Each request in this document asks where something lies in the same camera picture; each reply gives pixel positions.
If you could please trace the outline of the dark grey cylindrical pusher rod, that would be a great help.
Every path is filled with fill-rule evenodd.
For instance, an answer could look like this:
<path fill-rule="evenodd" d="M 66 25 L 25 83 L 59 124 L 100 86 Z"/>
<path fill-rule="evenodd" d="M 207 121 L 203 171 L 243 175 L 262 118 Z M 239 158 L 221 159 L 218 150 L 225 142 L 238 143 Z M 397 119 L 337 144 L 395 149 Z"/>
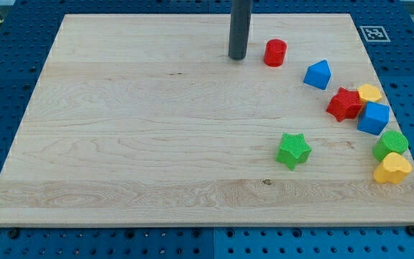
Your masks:
<path fill-rule="evenodd" d="M 247 55 L 252 0 L 232 0 L 228 55 L 243 60 Z"/>

